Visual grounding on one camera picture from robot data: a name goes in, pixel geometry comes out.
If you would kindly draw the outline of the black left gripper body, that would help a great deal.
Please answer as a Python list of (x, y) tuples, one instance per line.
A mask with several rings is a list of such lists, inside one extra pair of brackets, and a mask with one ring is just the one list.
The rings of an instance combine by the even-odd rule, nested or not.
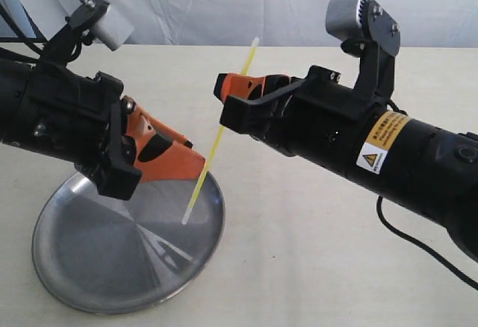
[(22, 148), (74, 163), (97, 186), (111, 105), (121, 104), (123, 83), (47, 63), (24, 64), (22, 73)]

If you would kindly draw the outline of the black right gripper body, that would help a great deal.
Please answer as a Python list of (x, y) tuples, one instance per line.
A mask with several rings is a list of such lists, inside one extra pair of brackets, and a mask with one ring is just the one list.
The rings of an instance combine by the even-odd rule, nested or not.
[(371, 127), (375, 113), (385, 111), (385, 98), (367, 88), (345, 87), (321, 66), (311, 66), (304, 78), (291, 79), (292, 90), (267, 90), (274, 98), (257, 138), (287, 156), (299, 156), (331, 172), (349, 172)]

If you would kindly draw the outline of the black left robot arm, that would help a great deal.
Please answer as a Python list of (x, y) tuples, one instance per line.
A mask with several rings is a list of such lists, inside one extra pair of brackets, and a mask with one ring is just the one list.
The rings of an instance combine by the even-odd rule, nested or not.
[(189, 181), (205, 158), (184, 135), (124, 95), (104, 72), (1, 61), (1, 142), (69, 161), (99, 195), (129, 200), (140, 184)]

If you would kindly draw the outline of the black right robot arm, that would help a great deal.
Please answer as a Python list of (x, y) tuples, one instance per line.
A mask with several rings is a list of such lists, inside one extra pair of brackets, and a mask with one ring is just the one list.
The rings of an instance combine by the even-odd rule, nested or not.
[(304, 78), (221, 73), (220, 121), (287, 157), (301, 157), (444, 227), (477, 257), (477, 136), (388, 108), (374, 96), (349, 117), (352, 90), (312, 66)]

